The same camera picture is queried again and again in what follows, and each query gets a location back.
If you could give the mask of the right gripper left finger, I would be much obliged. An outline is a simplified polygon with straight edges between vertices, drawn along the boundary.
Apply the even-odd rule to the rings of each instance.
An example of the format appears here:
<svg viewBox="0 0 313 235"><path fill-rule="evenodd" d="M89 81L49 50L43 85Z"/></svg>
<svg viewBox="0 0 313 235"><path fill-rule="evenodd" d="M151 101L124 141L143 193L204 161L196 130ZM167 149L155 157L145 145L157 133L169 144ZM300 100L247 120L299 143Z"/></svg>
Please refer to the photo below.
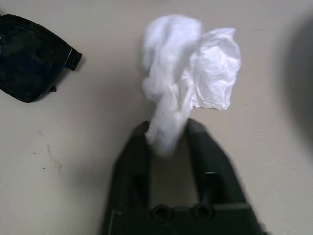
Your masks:
<svg viewBox="0 0 313 235"><path fill-rule="evenodd" d="M145 139L149 122L144 121L131 135L116 160L108 195L105 220L114 209L142 211L152 217L150 202L150 150Z"/></svg>

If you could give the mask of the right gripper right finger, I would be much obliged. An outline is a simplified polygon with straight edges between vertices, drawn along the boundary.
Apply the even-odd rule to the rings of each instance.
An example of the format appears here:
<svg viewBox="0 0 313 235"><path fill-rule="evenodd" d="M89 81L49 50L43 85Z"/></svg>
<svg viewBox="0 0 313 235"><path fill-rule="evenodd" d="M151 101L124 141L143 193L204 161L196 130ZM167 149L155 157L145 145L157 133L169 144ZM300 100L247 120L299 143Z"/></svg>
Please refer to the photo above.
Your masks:
<svg viewBox="0 0 313 235"><path fill-rule="evenodd" d="M231 161L201 123L190 119L184 133L196 186L196 206L247 209L247 200Z"/></svg>

